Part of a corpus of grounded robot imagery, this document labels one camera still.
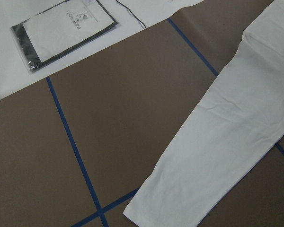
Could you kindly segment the white long-sleeve printed t-shirt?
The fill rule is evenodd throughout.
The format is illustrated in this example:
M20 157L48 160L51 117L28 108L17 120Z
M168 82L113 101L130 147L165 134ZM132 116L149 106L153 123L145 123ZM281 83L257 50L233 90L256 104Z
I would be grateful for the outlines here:
M244 30L124 210L140 227L196 227L284 135L284 0Z

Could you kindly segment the brown paper table mat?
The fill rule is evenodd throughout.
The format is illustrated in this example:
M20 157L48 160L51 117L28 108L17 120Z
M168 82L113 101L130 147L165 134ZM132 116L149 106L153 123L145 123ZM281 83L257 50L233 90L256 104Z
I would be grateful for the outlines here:
M0 0L0 227L137 227L124 210L274 0L104 0L118 25L29 73ZM197 227L284 227L284 135Z

